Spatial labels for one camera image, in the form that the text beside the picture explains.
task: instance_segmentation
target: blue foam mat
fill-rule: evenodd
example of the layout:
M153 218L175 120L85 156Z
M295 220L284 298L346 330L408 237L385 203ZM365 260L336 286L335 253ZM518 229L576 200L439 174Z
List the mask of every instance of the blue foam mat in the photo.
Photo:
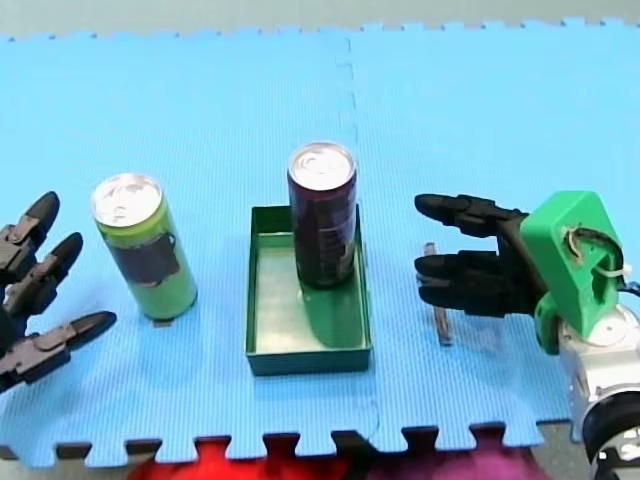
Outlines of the blue foam mat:
M508 445L539 442L537 422L568 417L557 359L520 316L451 312L455 345L437 345L413 258L429 240L441 251L493 245L421 218L413 196L465 192L531 209L554 190L592 188L637 261L627 216L640 173L640 30L604 24L0 43L3 218L55 189L63 203L45 249L73 230L86 241L31 327L119 315L69 365L0 397L0 444L48 466L57 444L90 442L89 466L115 466L139 439L161 439L157 458L171 462L214 436L231 437L234 458L263 455L270 433L299 433L300 455L334 452L332 431L399 451L402 429L422 426L439 428L442 449L472 447L469 427L496 422ZM243 354L250 208L287 202L287 158L317 139L360 161L373 365L254 378ZM88 209L97 183L132 170L166 188L200 288L169 329L137 312Z

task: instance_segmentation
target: green 3d-printed bracket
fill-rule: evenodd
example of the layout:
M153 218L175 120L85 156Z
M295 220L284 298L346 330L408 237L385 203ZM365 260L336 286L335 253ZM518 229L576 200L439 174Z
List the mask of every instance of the green 3d-printed bracket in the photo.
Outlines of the green 3d-printed bracket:
M535 311L536 334L547 353L557 353L558 319L587 337L604 313L618 302L618 279L597 269L613 270L615 255L595 242L578 239L580 258L565 240L568 229L585 227L619 243L602 201L593 192L558 192L529 215L520 233L548 292Z

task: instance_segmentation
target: dark red can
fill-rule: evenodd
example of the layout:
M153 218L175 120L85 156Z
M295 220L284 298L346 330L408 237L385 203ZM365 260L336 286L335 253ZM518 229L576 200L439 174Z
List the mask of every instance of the dark red can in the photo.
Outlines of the dark red can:
M354 270L355 161L339 145L311 143L293 154L287 176L298 277L335 287Z

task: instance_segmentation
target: green tray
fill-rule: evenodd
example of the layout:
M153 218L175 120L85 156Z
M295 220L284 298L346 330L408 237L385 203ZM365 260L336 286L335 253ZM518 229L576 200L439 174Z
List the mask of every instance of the green tray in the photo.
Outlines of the green tray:
M288 206L251 212L246 354L254 375L362 371L371 338L360 213L355 274L332 290L301 284Z

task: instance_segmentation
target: gray floor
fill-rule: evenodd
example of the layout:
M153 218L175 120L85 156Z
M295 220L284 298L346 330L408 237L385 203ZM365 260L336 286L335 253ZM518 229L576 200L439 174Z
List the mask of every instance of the gray floor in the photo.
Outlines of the gray floor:
M640 23L639 0L0 0L0 33L24 37L32 33L64 35L75 31L108 34L201 29L223 32L243 27L273 30L297 25L357 28L383 22L436 26L448 21L478 25L502 20L517 25L524 19L559 23L580 16L589 22L619 17ZM586 480L582 450L570 445L564 425L544 426L546 444L536 449L541 465L554 480ZM117 480L126 469L87 471L80 462L53 470L27 471L15 462L0 462L2 480Z

